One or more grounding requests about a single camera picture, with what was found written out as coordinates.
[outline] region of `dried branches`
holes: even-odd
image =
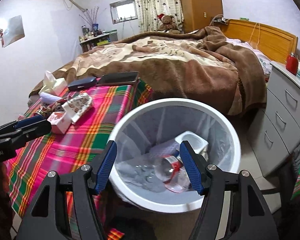
[[[99,10],[99,6],[98,7],[94,7],[94,9],[90,9],[90,10],[86,10],[84,13],[83,13],[83,16],[80,15],[80,17],[82,19],[84,19],[92,28],[92,25],[94,23],[97,22],[97,14],[98,14],[98,10]]]

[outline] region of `heart patterned curtain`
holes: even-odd
[[[141,32],[156,31],[161,21],[160,14],[173,15],[176,23],[183,22],[183,12],[180,0],[136,0],[137,15]]]

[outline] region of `drawer handle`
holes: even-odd
[[[296,103],[298,103],[298,100],[296,100],[287,90],[285,90],[285,92],[293,99],[295,100]]]
[[[265,131],[265,135],[268,138],[269,142],[271,142],[271,144],[273,144],[273,141],[270,140],[269,136],[267,135],[267,131]]]
[[[285,125],[287,124],[284,120],[282,120],[282,118],[280,117],[280,115],[278,114],[278,112],[275,112],[275,114],[280,118],[280,120],[281,120]]]

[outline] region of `drawer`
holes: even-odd
[[[264,177],[289,156],[279,133],[262,110],[257,113],[250,126],[248,141]]]
[[[300,142],[300,127],[280,101],[267,90],[266,115],[276,128],[289,153]]]
[[[300,127],[300,89],[274,67],[267,88],[287,108]]]

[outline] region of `santa hat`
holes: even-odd
[[[160,15],[158,15],[158,19],[161,21],[161,18],[163,17],[163,16],[165,16],[165,14],[160,14]]]

